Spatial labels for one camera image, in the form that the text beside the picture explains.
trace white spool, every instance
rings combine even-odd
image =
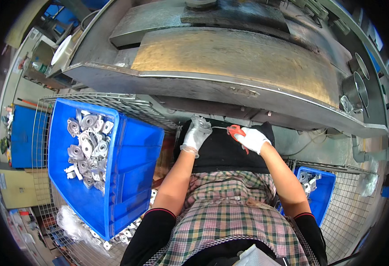
[[[69,35],[64,41],[60,44],[57,51],[54,53],[53,59],[51,60],[51,65],[53,66],[60,58],[63,56],[69,57],[72,53],[72,49],[74,47],[74,43],[71,40],[72,35]]]

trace blue plastic crate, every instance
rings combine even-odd
[[[76,117],[76,109],[100,114],[114,123],[108,134],[105,195],[96,188],[87,189],[78,178],[67,179],[67,148],[78,145],[67,131],[67,119]],[[149,207],[151,183],[159,157],[164,130],[114,109],[57,99],[51,119],[48,142],[48,174],[62,197],[79,217],[99,236],[109,240]]]
[[[295,168],[294,174],[296,178],[299,179],[299,174],[301,172],[310,173],[313,177],[315,177],[317,174],[321,174],[321,178],[316,181],[317,188],[310,193],[311,213],[314,215],[317,224],[321,226],[323,224],[327,209],[329,208],[333,190],[335,189],[336,175],[329,172],[301,166]],[[284,215],[281,204],[279,204],[277,210],[279,210],[280,213]]]

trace white glove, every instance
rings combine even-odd
[[[180,146],[180,150],[193,152],[196,154],[195,158],[198,158],[198,151],[200,147],[211,133],[211,123],[206,122],[203,117],[194,114],[192,116],[192,123],[187,130],[186,137],[184,138],[184,143]]]
[[[248,148],[251,151],[259,154],[261,152],[261,147],[265,142],[271,144],[271,141],[267,137],[259,132],[256,129],[250,129],[247,127],[242,127],[241,130],[246,133],[246,136],[240,134],[234,134],[234,137],[239,141],[243,146]]]

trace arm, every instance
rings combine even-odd
[[[246,136],[235,134],[235,138],[264,159],[279,194],[284,213],[292,217],[303,212],[311,213],[301,183],[287,167],[267,137],[256,129],[243,127],[242,130]]]
[[[301,183],[287,167],[276,149],[270,143],[264,142],[261,146],[260,156],[264,159],[273,178],[284,213],[292,217],[303,212],[311,213]]]
[[[175,216],[180,214],[186,199],[194,159],[199,157],[198,150],[211,133],[210,123],[198,115],[192,116],[192,123],[184,137],[184,143],[180,146],[180,155],[160,185],[153,208],[167,209]]]
[[[192,174],[194,157],[194,153],[181,151],[174,166],[160,185],[153,208],[167,209],[175,216],[180,214]]]

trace checkered apron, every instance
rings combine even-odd
[[[268,205],[275,194],[269,174],[192,174],[170,241],[145,265],[182,265],[201,250],[234,239],[259,240],[291,265],[308,265],[311,258],[302,247],[306,242],[298,240],[293,219],[289,223]]]

